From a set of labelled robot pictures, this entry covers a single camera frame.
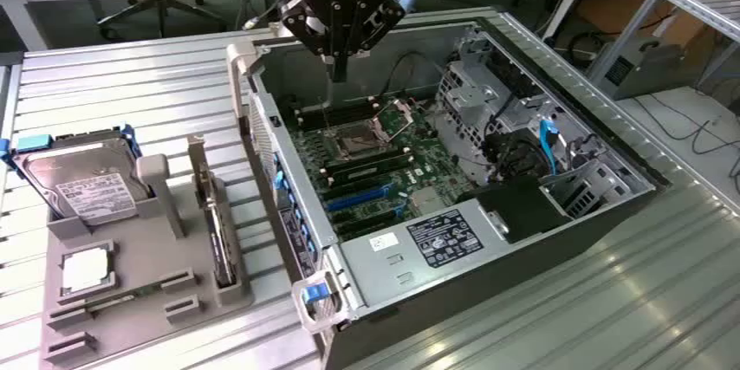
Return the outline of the black graphics card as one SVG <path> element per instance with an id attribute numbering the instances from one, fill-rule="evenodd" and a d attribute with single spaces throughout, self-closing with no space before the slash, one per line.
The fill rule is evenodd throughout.
<path id="1" fill-rule="evenodd" d="M 204 152 L 204 138 L 188 135 L 186 151 L 193 169 L 196 201 L 204 213 L 210 248 L 213 253 L 213 277 L 218 288 L 237 282 L 236 266 L 230 260 L 230 249 L 226 242 L 226 225 L 220 208 L 224 197 L 220 194 L 216 177 L 209 169 Z"/>

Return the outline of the tall metal disk bay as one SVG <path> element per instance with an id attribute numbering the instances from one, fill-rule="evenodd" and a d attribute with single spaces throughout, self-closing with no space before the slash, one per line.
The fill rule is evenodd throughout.
<path id="1" fill-rule="evenodd" d="M 481 28 L 460 38 L 441 76 L 430 123 L 452 163 L 478 185 L 556 173 L 561 106 L 533 67 Z"/>

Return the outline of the metal socket cover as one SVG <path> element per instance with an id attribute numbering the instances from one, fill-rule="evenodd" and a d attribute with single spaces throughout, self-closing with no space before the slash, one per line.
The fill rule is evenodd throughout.
<path id="1" fill-rule="evenodd" d="M 370 119 L 370 126 L 377 138 L 390 143 L 413 122 L 410 106 L 404 101 L 394 99 L 376 113 Z"/>

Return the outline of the black office chair base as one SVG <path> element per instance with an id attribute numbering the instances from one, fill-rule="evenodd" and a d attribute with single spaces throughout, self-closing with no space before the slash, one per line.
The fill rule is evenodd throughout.
<path id="1" fill-rule="evenodd" d="M 169 10 L 178 10 L 190 16 L 200 17 L 205 21 L 214 23 L 218 32 L 224 32 L 229 28 L 226 20 L 204 8 L 204 0 L 194 0 L 193 4 L 185 3 L 181 0 L 126 0 L 126 4 L 128 6 L 117 13 L 104 16 L 96 21 L 100 36 L 106 41 L 122 42 L 124 38 L 112 25 L 122 23 L 126 18 L 148 10 L 153 10 L 156 13 L 157 33 L 160 37 L 166 35 L 166 17 L 169 16 Z"/>

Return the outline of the CPU socket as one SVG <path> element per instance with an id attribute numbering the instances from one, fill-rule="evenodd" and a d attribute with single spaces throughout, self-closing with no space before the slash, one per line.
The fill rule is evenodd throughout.
<path id="1" fill-rule="evenodd" d="M 378 152 L 384 142 L 368 120 L 330 127 L 324 132 L 326 148 L 337 160 L 352 160 Z"/>

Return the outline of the green motherboard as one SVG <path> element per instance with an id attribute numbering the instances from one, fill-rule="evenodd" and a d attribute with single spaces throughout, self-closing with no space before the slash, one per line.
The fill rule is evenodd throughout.
<path id="1" fill-rule="evenodd" d="M 370 104 L 374 107 L 374 114 L 364 120 L 370 122 L 376 113 L 392 100 L 394 99 L 361 103 Z M 317 192 L 318 202 L 326 214 L 332 230 L 341 242 L 346 242 L 370 234 L 376 230 L 421 216 L 414 211 L 410 201 L 410 194 L 421 188 L 433 187 L 448 203 L 448 206 L 456 203 L 457 197 L 462 193 L 474 188 L 474 182 L 470 181 L 465 173 L 452 163 L 448 150 L 440 141 L 438 133 L 434 131 L 430 123 L 432 111 L 413 100 L 401 101 L 413 110 L 414 122 L 390 143 L 382 141 L 384 147 L 376 153 L 396 149 L 402 150 L 404 156 L 381 161 L 404 159 L 406 165 L 386 175 L 334 187 L 326 184 L 326 177 L 333 171 L 341 170 L 328 171 L 322 168 L 326 162 L 341 161 L 333 158 L 325 144 L 324 132 L 330 127 L 309 131 L 302 130 L 296 113 L 305 111 L 294 110 L 289 118 L 288 131 L 292 143 L 300 155 L 300 161 L 309 176 L 310 184 Z M 378 198 L 340 211 L 326 211 L 326 203 L 329 201 L 352 196 L 385 184 L 393 185 L 385 198 Z"/>

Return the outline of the blue expansion slot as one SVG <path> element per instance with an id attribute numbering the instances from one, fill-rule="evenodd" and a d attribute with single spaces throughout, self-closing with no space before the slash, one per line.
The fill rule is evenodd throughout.
<path id="1" fill-rule="evenodd" d="M 378 198 L 385 198 L 392 190 L 393 185 L 385 184 L 382 186 L 374 187 L 366 191 L 361 191 L 352 196 L 337 198 L 326 203 L 326 211 L 334 212 L 353 207 L 358 204 L 364 204 Z"/>

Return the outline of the silver chipset heatsink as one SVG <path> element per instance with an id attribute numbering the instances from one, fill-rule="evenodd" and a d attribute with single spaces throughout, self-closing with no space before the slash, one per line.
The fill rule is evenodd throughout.
<path id="1" fill-rule="evenodd" d="M 433 187 L 424 187 L 414 191 L 410 194 L 410 201 L 418 215 L 433 213 L 448 206 L 448 203 Z"/>

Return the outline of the grey computer tower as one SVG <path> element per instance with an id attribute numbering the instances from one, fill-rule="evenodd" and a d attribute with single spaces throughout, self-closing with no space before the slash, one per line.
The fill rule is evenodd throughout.
<path id="1" fill-rule="evenodd" d="M 650 37 L 625 43 L 594 84 L 612 100 L 620 101 L 685 86 L 690 79 L 681 46 Z"/>

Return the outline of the black plastic shroud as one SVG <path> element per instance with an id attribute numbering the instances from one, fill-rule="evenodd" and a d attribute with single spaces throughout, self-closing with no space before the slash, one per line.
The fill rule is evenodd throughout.
<path id="1" fill-rule="evenodd" d="M 570 221 L 540 189 L 538 179 L 520 176 L 488 184 L 472 191 L 488 212 L 494 212 L 505 225 L 502 238 L 509 243 L 545 233 Z"/>

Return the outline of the low metal disk bay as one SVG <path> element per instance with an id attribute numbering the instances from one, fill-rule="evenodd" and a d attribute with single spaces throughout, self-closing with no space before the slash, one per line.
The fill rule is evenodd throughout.
<path id="1" fill-rule="evenodd" d="M 637 161 L 598 140 L 568 141 L 556 158 L 556 173 L 541 176 L 537 184 L 572 219 L 608 211 L 660 187 Z"/>

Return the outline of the silver hard disk drive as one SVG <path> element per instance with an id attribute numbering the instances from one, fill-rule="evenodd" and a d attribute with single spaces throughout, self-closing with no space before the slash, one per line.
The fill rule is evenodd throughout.
<path id="1" fill-rule="evenodd" d="M 149 188 L 134 174 L 136 160 L 124 139 L 13 156 L 54 216 L 77 217 L 88 225 L 133 216 L 136 203 L 148 199 Z"/>

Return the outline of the blue plastic disk caddy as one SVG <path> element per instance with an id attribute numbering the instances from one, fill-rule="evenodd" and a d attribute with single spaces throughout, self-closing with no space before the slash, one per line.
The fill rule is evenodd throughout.
<path id="1" fill-rule="evenodd" d="M 137 159 L 142 156 L 134 136 L 134 128 L 129 124 L 122 123 L 108 129 L 89 131 L 86 133 L 62 134 L 56 137 L 49 134 L 28 135 L 17 139 L 16 146 L 10 146 L 10 140 L 0 138 L 0 160 L 6 164 L 8 168 L 16 173 L 20 179 L 26 179 L 26 172 L 18 167 L 17 163 L 13 162 L 13 156 L 22 153 L 33 153 L 48 149 L 76 146 L 105 139 L 124 139 L 134 158 Z"/>

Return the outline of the grey power supply unit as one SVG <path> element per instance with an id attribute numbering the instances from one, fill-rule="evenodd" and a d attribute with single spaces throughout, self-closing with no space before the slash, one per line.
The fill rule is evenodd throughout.
<path id="1" fill-rule="evenodd" d="M 510 253 L 508 231 L 468 200 L 341 243 L 364 306 L 400 302 Z"/>

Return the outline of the grey parts rack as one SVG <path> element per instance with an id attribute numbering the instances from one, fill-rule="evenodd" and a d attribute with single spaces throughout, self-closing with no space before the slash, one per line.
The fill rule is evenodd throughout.
<path id="1" fill-rule="evenodd" d="M 254 302 L 222 181 L 216 179 L 237 282 L 218 288 L 193 176 L 169 186 L 169 166 L 160 154 L 136 161 L 136 174 L 154 195 L 136 203 L 132 217 L 97 226 L 76 217 L 48 223 L 38 370 L 74 370 Z M 109 253 L 108 280 L 76 292 L 62 291 L 65 257 L 93 248 Z M 161 291 L 152 295 L 109 308 L 85 308 L 90 299 L 153 283 Z"/>

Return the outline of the green RAM stick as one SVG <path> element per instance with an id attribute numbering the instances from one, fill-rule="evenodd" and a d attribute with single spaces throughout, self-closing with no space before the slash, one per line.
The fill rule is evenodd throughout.
<path id="1" fill-rule="evenodd" d="M 161 291 L 158 283 L 144 285 L 138 288 L 129 289 L 114 295 L 105 295 L 97 299 L 90 299 L 85 302 L 85 308 L 89 310 L 109 308 L 122 302 L 129 302 L 134 299 L 152 295 Z"/>

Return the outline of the silver CPU chip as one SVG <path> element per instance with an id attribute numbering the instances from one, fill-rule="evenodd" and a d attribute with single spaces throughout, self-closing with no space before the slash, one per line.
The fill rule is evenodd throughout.
<path id="1" fill-rule="evenodd" d="M 109 278 L 109 253 L 93 248 L 69 254 L 62 263 L 62 291 L 76 292 L 101 285 Z"/>

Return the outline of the open grey PC case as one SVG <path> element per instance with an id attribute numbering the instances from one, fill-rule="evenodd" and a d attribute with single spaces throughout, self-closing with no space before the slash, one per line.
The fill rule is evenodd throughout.
<path id="1" fill-rule="evenodd" d="M 629 156 L 660 183 L 658 191 L 618 204 L 594 215 L 572 219 L 560 227 L 509 243 L 512 251 L 432 289 L 382 308 L 364 306 L 344 260 L 336 233 L 318 202 L 300 155 L 288 131 L 289 119 L 277 105 L 278 93 L 262 83 L 266 56 L 290 46 L 288 39 L 245 40 L 226 48 L 230 94 L 248 161 L 257 177 L 266 218 L 288 256 L 290 299 L 304 329 L 316 337 L 322 370 L 345 370 L 352 364 L 394 345 L 428 339 L 438 343 L 444 334 L 470 334 L 492 308 L 492 298 L 530 278 L 568 262 L 650 202 L 666 187 L 666 178 L 630 149 L 598 112 L 613 105 L 586 79 L 544 42 L 508 14 L 466 19 L 426 16 L 393 34 L 393 43 L 424 40 L 430 52 L 450 48 L 470 28 L 481 28 L 502 42 L 528 67 L 534 78 L 552 90 L 560 103 L 556 121 L 565 144 L 570 140 L 598 140 Z M 357 89 L 344 94 L 345 106 L 401 99 L 364 95 Z M 305 304 L 301 290 L 324 283 L 325 299 Z"/>

